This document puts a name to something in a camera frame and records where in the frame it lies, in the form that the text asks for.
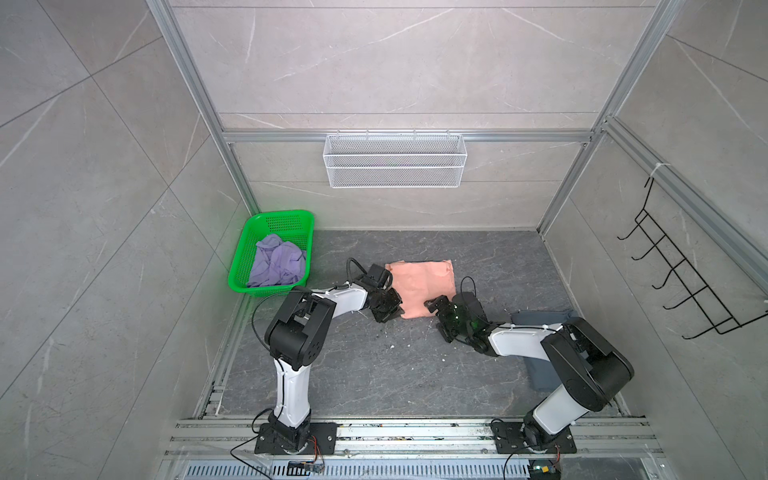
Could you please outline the pink graphic t-shirt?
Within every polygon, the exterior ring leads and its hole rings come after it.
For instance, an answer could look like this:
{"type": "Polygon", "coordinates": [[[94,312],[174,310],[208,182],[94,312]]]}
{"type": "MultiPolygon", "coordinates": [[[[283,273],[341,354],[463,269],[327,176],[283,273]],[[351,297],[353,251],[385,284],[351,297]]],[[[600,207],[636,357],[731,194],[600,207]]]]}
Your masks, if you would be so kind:
{"type": "Polygon", "coordinates": [[[402,299],[403,319],[430,317],[425,303],[440,296],[456,294],[453,264],[450,260],[432,262],[398,261],[385,268],[392,274],[392,287],[402,299]]]}

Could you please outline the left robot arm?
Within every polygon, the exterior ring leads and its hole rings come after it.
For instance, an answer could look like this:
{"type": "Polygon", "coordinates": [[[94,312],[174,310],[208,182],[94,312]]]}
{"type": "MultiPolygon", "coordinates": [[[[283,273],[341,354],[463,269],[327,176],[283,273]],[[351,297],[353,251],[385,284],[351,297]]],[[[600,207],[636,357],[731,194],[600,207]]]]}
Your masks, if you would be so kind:
{"type": "Polygon", "coordinates": [[[276,370],[277,400],[259,436],[275,440],[289,453],[304,450],[311,442],[311,365],[322,350],[331,321],[368,309],[376,321],[386,322],[400,315],[401,303],[392,287],[347,282],[322,291],[293,288],[264,334],[276,370]]]}

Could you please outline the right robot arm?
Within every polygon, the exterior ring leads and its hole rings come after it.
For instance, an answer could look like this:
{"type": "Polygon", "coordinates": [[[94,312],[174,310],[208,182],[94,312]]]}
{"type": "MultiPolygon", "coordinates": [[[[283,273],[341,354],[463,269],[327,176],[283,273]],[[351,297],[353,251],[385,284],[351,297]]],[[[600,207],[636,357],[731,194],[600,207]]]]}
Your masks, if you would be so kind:
{"type": "Polygon", "coordinates": [[[458,341],[491,357],[524,357],[549,363],[559,385],[520,422],[491,422],[500,452],[572,453],[570,426],[599,412],[634,377],[634,368],[587,320],[571,311],[520,311],[508,323],[488,320],[473,293],[424,303],[448,343],[458,341]]]}

